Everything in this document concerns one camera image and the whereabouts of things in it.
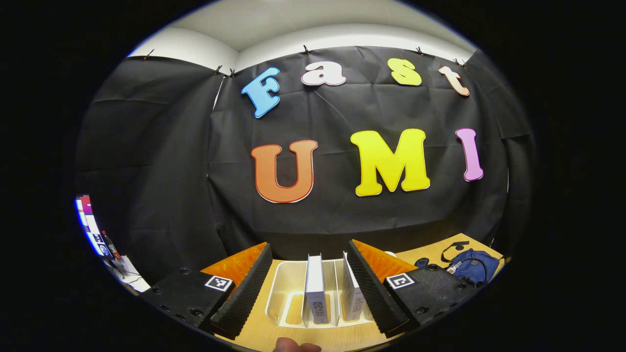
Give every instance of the desk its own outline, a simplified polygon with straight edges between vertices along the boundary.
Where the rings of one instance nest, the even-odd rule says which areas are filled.
[[[504,266],[504,259],[500,253],[464,234],[458,234],[443,241],[411,249],[410,251],[399,252],[396,253],[396,256],[411,264],[415,263],[415,261],[420,258],[427,257],[430,260],[430,264],[437,264],[441,267],[446,267],[449,263],[441,261],[441,252],[452,242],[459,241],[469,241],[469,245],[465,246],[465,249],[462,251],[473,248],[476,251],[485,251],[489,255],[499,259],[500,265],[498,265],[496,274]],[[446,251],[446,258],[450,260],[462,251],[457,251],[454,247],[452,247]],[[272,286],[272,281],[274,279],[274,274],[276,273],[276,267],[281,262],[283,261],[277,259],[272,261],[272,266],[265,277],[259,296],[257,297],[254,307],[252,307],[252,311],[250,312],[250,316],[248,317],[248,320],[246,321],[239,336],[236,337],[235,340],[227,339],[219,335],[215,335],[216,337],[240,346],[264,352],[273,351],[276,345],[276,339],[279,337],[291,338],[298,344],[305,342],[317,344],[322,347],[323,352],[343,352],[354,351],[368,346],[373,346],[375,344],[385,343],[400,336],[398,335],[392,338],[386,338],[384,334],[381,334],[378,331],[378,327],[374,322],[332,329],[298,329],[285,328],[275,325],[265,315],[264,310],[270,293],[270,288]]]

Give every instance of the black fabric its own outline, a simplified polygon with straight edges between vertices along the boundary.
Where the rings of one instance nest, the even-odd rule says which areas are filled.
[[[223,75],[127,58],[104,82],[77,143],[76,192],[148,283],[226,257],[206,182],[208,116]]]
[[[389,58],[412,62],[422,84],[399,85],[387,66]],[[317,61],[339,63],[347,83],[305,86],[300,80],[304,68]],[[472,65],[482,71],[470,74]],[[254,104],[241,90],[273,66],[280,70],[274,76],[280,89],[270,94],[279,95],[280,103],[256,119]],[[453,90],[438,72],[442,66],[461,76],[471,92],[468,97]],[[276,58],[226,78],[210,117],[208,182],[227,251],[234,253],[268,241],[276,258],[304,260],[307,253],[318,252],[326,258],[341,257],[349,239],[394,252],[459,232],[478,241],[492,240],[500,231],[505,211],[515,212],[512,204],[528,200],[525,193],[530,185],[523,179],[531,170],[526,168],[528,163],[515,163],[514,159],[532,145],[530,127],[518,111],[518,102],[493,72],[489,63],[479,60],[470,59],[463,68],[402,49],[344,47]],[[474,182],[463,179],[464,152],[454,134],[462,127],[477,133],[485,176]],[[430,188],[404,192],[398,187],[390,193],[383,185],[380,195],[358,197],[359,151],[350,136],[375,130],[395,150],[407,128],[426,133],[424,154]],[[516,143],[503,141],[510,137],[519,139]],[[255,188],[250,151],[261,145],[280,145],[277,181],[289,186],[296,181],[297,172],[289,144],[305,139],[319,144],[313,152],[310,194],[293,204],[266,201]],[[508,169],[511,184],[519,187],[513,200],[507,200]],[[519,225],[520,219],[516,217],[513,223]]]

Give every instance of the white tray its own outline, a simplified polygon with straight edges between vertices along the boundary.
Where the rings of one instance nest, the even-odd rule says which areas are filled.
[[[276,267],[270,295],[265,305],[265,315],[274,324],[286,328],[327,329],[374,321],[367,304],[363,307],[359,319],[344,320],[341,303],[343,287],[339,287],[344,282],[344,263],[343,259],[331,259],[322,261],[324,289],[330,307],[329,323],[313,323],[313,315],[304,296],[306,267],[307,261],[284,261]]]

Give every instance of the finger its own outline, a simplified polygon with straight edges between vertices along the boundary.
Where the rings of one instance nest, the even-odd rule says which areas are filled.
[[[300,345],[302,352],[321,352],[322,348],[316,344],[303,343]]]
[[[290,338],[278,338],[274,352],[300,352],[300,347]]]

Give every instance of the computer monitor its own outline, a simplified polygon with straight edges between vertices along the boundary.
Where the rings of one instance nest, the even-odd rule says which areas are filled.
[[[78,217],[83,225],[85,235],[91,242],[96,254],[102,257],[113,258],[109,248],[106,247],[104,238],[102,238],[98,230],[98,225],[96,225],[96,219],[91,209],[91,199],[88,194],[76,196],[76,210],[78,211]]]

